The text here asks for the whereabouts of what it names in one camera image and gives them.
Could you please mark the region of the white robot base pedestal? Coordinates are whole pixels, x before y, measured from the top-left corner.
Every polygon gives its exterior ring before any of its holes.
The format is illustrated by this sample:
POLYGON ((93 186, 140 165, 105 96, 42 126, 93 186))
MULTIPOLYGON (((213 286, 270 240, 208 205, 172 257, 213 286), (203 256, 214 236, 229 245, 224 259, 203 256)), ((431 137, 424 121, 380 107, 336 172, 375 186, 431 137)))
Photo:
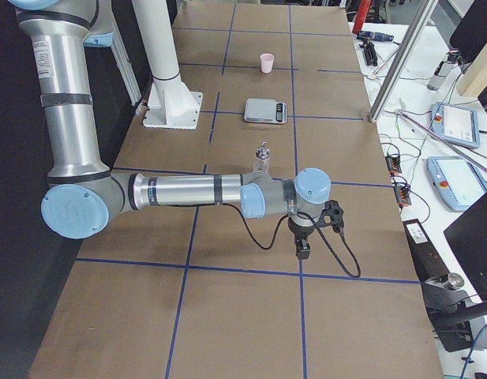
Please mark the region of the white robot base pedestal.
POLYGON ((133 1, 140 35, 152 73, 144 126, 194 130, 203 94, 182 81, 165 1, 133 1))

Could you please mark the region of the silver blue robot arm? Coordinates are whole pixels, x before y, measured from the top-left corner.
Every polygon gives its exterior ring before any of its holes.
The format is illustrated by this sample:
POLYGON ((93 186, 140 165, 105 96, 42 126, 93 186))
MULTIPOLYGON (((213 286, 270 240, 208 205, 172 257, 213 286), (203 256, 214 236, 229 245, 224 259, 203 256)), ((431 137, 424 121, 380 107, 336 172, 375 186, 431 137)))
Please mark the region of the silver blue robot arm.
POLYGON ((317 168, 292 180, 264 172, 147 177, 113 173, 99 154, 84 46, 111 32, 108 1, 16 1, 20 29, 34 50, 54 166, 41 203, 46 225, 61 236, 88 238, 116 216, 148 206, 226 205, 243 220, 277 215, 294 234, 296 254, 309 256, 308 237, 341 230, 343 216, 329 197, 331 181, 317 168))

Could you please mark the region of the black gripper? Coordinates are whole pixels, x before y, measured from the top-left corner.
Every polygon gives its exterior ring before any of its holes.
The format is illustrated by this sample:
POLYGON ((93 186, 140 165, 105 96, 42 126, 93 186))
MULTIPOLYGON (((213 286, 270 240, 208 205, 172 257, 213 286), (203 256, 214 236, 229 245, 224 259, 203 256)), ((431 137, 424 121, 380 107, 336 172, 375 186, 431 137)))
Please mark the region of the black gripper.
POLYGON ((308 259, 311 252, 311 246, 307 239, 315 231, 315 227, 312 225, 312 223, 309 223, 309 225, 307 226, 302 226, 296 223, 292 217, 288 218, 287 226, 289 227, 289 230, 294 234, 294 240, 296 241, 297 259, 308 259))

